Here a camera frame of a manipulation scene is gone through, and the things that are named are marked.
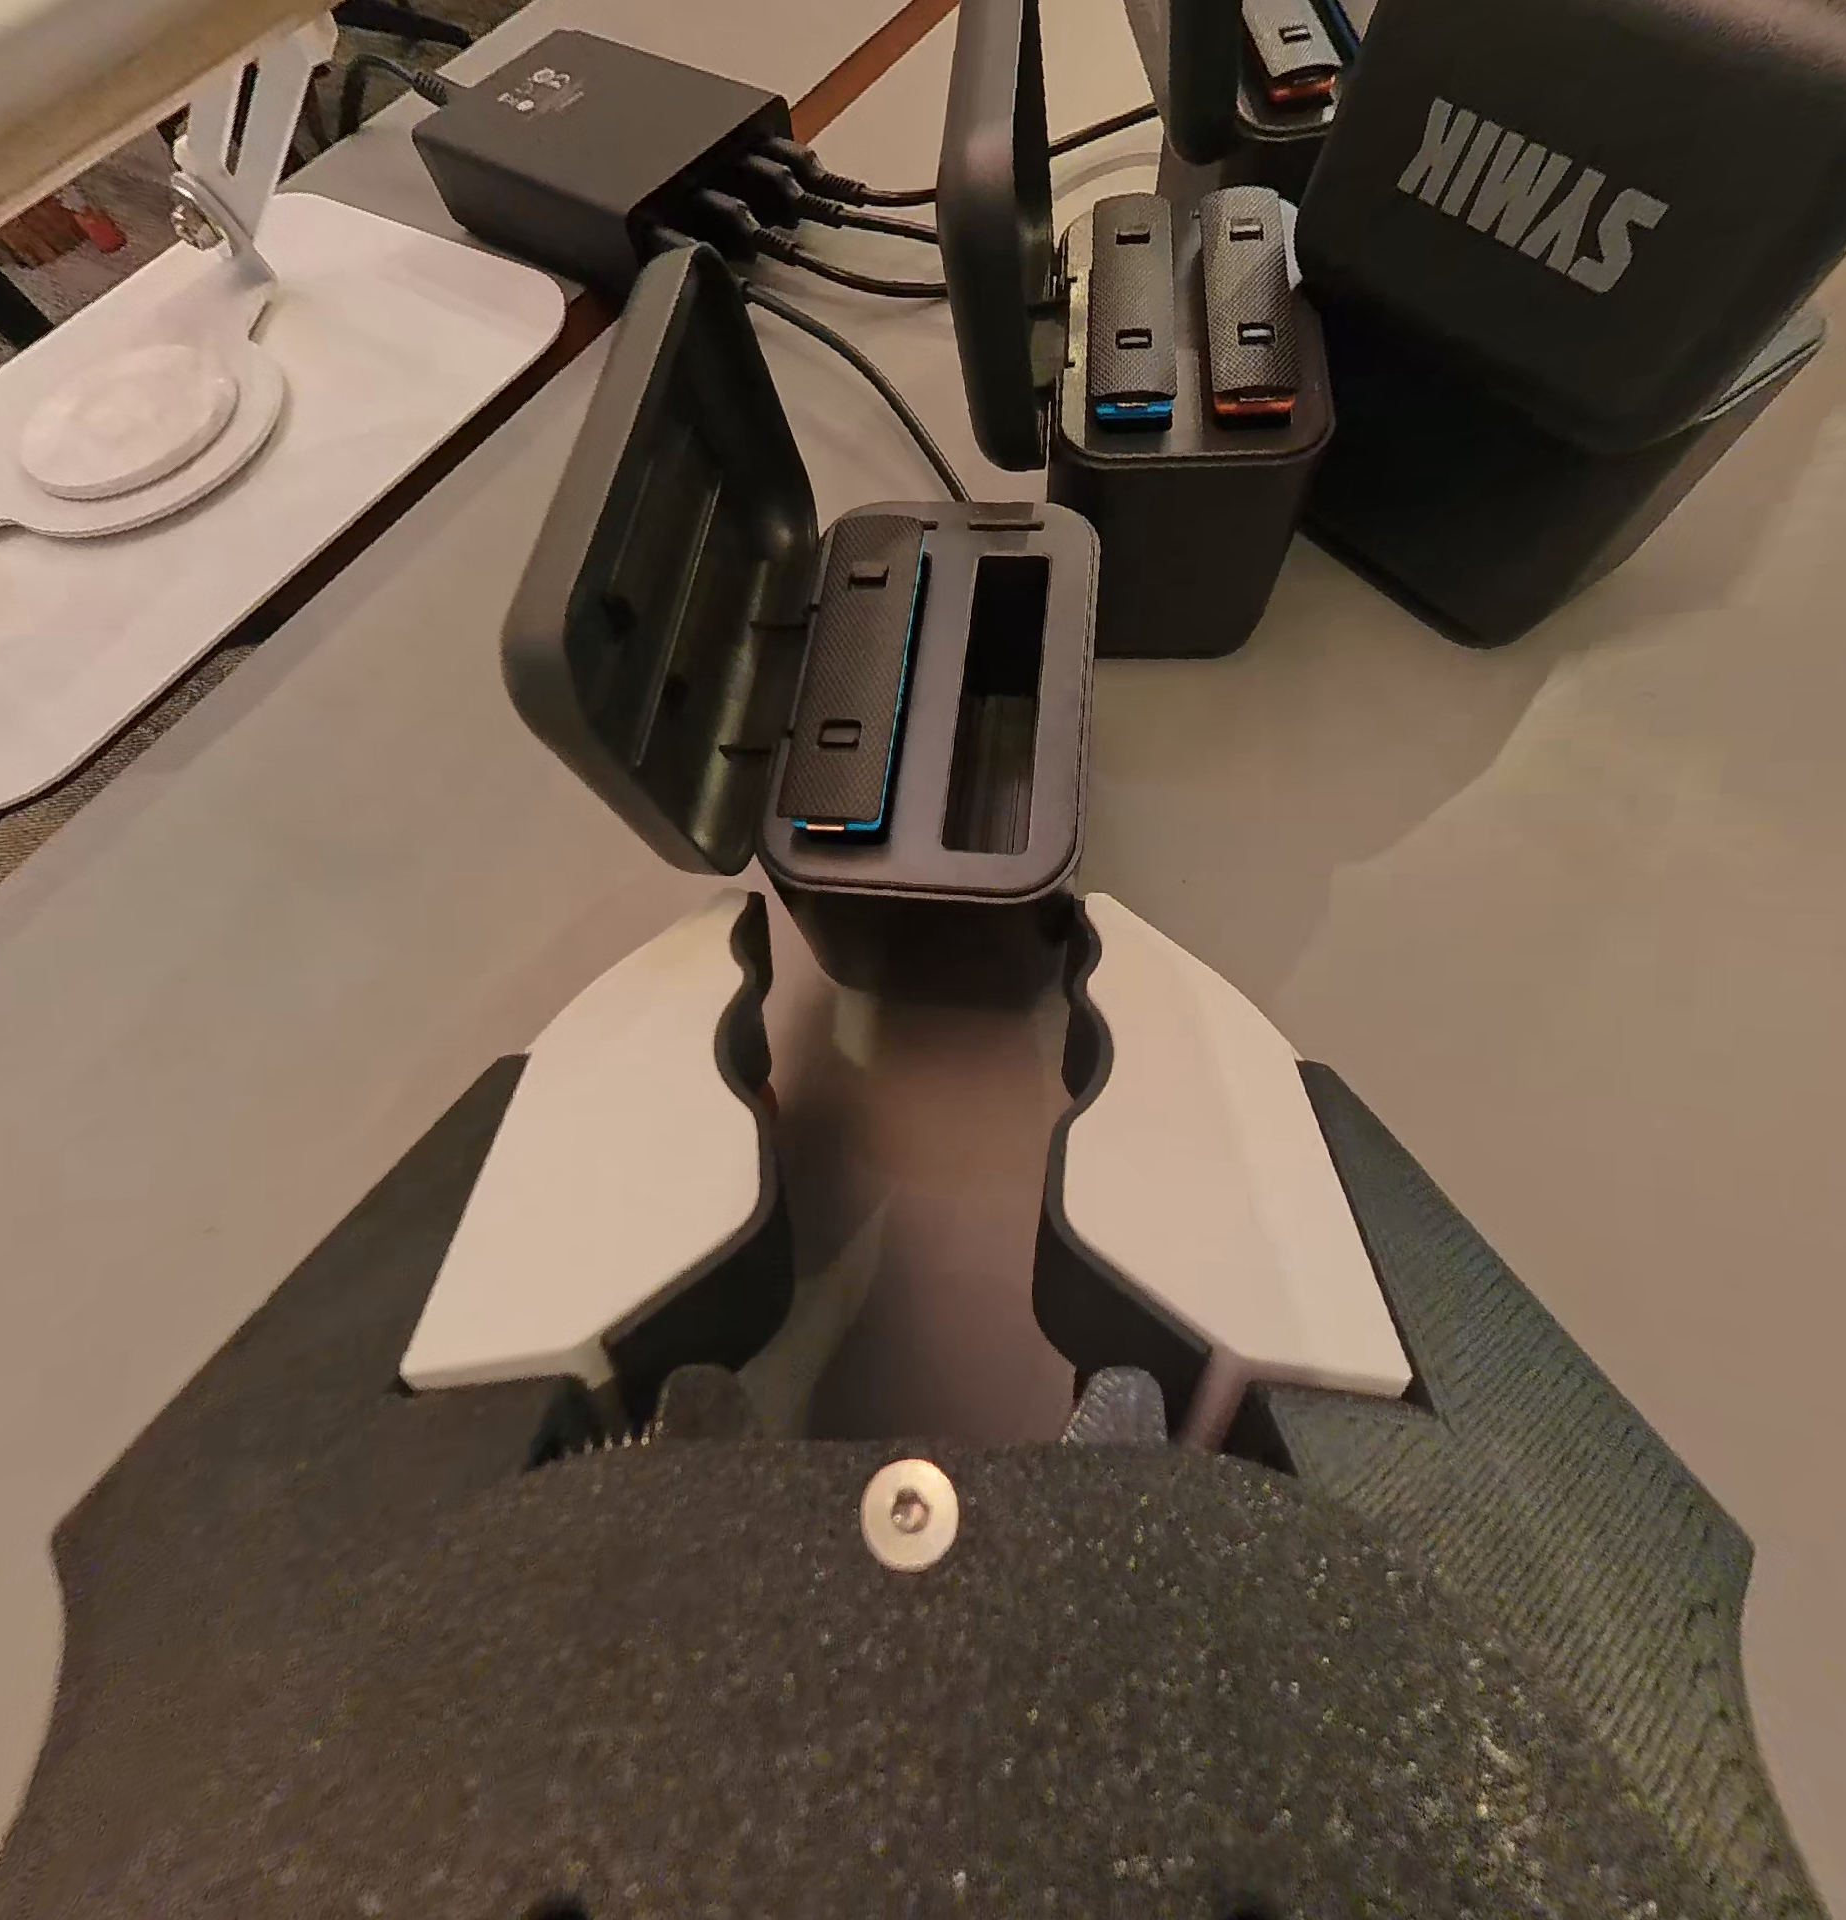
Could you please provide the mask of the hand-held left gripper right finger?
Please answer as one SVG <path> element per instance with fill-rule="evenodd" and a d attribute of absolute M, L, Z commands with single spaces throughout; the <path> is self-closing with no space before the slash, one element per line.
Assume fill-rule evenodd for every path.
<path fill-rule="evenodd" d="M 1404 1341 L 1293 1044 L 1111 894 L 1076 906 L 1031 1309 L 1083 1393 L 1400 1395 Z"/>

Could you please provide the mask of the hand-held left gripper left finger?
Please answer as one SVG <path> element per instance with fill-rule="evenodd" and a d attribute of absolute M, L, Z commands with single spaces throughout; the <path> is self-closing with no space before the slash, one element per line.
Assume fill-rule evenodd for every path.
<path fill-rule="evenodd" d="M 536 1035 L 401 1359 L 418 1393 L 740 1369 L 791 1309 L 768 909 L 720 891 Z"/>

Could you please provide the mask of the black battery blue rim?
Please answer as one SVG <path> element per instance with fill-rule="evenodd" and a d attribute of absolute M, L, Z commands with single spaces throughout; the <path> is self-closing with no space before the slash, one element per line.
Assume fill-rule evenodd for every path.
<path fill-rule="evenodd" d="M 920 516 L 840 519 L 823 564 L 776 814 L 845 842 L 885 834 L 924 589 Z"/>
<path fill-rule="evenodd" d="M 1162 435 L 1177 401 L 1173 214 L 1162 195 L 1100 199 L 1089 216 L 1087 414 Z"/>

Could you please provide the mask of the black battery charging case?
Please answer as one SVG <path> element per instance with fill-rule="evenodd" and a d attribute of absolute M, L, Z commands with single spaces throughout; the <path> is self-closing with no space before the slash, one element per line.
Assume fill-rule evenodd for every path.
<path fill-rule="evenodd" d="M 1295 219 L 1306 531 L 1497 647 L 1625 564 L 1820 351 L 1846 2 L 1389 2 Z"/>
<path fill-rule="evenodd" d="M 840 988 L 1025 1005 L 1083 846 L 1100 546 L 1044 501 L 819 527 L 746 309 L 701 244 L 637 276 L 504 621 L 530 731 L 665 864 L 757 866 Z M 832 529 L 920 516 L 924 585 L 881 838 L 776 814 Z"/>
<path fill-rule="evenodd" d="M 995 467 L 1042 471 L 1048 499 L 1093 527 L 1098 658 L 1229 656 L 1267 606 L 1336 429 L 1323 326 L 1295 276 L 1295 206 L 1250 182 L 1278 195 L 1286 229 L 1301 366 L 1291 424 L 1231 426 L 1214 414 L 1199 204 L 1244 184 L 1220 180 L 1196 197 L 1162 195 L 1175 246 L 1173 424 L 1100 429 L 1087 414 L 1093 206 L 1057 234 L 1048 133 L 1038 4 L 961 4 L 935 208 L 978 448 Z"/>
<path fill-rule="evenodd" d="M 1289 195 L 1301 193 L 1376 11 L 1372 2 L 1312 4 L 1338 43 L 1342 75 L 1331 105 L 1306 111 L 1276 109 L 1263 99 L 1239 2 L 1160 4 L 1158 103 L 1181 159 L 1220 165 L 1226 180 L 1271 182 Z"/>

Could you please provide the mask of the black battery orange rim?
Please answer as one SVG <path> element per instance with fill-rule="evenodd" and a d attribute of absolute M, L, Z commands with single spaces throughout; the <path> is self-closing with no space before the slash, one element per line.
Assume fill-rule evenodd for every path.
<path fill-rule="evenodd" d="M 1312 2 L 1239 2 L 1239 19 L 1269 107 L 1306 111 L 1331 105 L 1342 56 Z"/>
<path fill-rule="evenodd" d="M 1301 392 L 1293 283 L 1278 195 L 1233 184 L 1199 204 L 1205 371 L 1220 422 L 1286 426 Z"/>

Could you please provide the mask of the black charging hub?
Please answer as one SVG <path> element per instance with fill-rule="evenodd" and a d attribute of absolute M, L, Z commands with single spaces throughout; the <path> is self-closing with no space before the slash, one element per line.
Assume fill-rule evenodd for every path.
<path fill-rule="evenodd" d="M 418 120 L 412 144 L 474 240 L 622 302 L 652 231 L 789 135 L 778 94 L 557 30 Z"/>

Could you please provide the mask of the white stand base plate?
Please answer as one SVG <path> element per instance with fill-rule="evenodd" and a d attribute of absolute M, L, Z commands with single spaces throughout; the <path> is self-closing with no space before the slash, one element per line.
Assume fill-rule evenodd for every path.
<path fill-rule="evenodd" d="M 0 814 L 90 761 L 551 345 L 536 270 L 319 195 L 281 195 L 257 251 L 172 246 L 0 369 Z M 144 486 L 39 486 L 26 431 L 88 424 L 139 349 L 238 384 L 214 439 Z"/>

